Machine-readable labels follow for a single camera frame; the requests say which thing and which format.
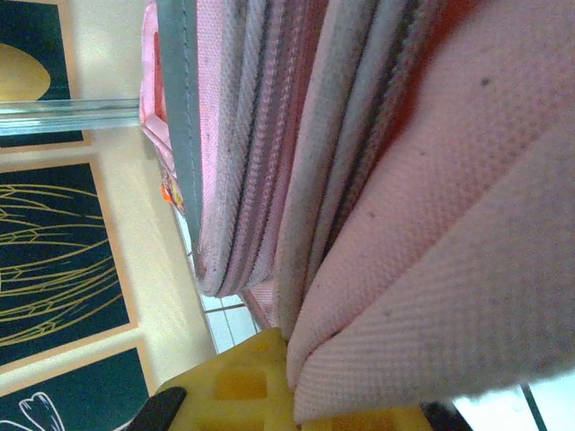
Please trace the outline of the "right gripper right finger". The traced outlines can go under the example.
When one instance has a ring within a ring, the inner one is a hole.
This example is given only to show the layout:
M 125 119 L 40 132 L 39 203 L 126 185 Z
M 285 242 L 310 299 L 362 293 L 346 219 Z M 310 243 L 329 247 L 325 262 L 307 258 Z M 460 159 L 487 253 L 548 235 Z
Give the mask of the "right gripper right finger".
M 473 431 L 453 404 L 423 403 L 418 407 L 371 409 L 307 421 L 297 431 Z

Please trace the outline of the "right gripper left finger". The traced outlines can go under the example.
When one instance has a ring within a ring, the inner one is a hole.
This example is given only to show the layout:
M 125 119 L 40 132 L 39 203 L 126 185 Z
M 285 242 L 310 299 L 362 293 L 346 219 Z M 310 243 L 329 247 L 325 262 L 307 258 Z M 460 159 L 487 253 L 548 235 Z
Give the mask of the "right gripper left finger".
M 123 431 L 295 431 L 286 355 L 263 330 L 163 383 Z

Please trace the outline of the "pink student backpack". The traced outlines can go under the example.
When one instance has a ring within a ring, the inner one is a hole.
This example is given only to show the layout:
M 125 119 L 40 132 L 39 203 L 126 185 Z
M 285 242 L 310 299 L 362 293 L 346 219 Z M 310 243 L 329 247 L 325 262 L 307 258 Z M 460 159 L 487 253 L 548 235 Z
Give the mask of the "pink student backpack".
M 199 287 L 299 424 L 575 370 L 575 0 L 145 0 Z

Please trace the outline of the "orange snack packet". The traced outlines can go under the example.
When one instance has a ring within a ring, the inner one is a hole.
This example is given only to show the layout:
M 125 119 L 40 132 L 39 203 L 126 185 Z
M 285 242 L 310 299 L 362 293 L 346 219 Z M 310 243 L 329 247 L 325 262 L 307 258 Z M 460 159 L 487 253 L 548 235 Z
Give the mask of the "orange snack packet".
M 162 173 L 161 190 L 164 200 L 170 203 L 182 216 L 184 216 L 185 205 L 176 175 L 163 165 L 160 166 L 160 169 Z

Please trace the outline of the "aluminium corner post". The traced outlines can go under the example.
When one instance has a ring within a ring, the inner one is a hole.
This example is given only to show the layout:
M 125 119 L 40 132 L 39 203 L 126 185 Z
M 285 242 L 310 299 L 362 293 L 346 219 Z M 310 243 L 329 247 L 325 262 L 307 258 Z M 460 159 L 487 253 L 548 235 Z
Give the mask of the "aluminium corner post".
M 0 136 L 128 128 L 139 124 L 138 99 L 0 102 Z

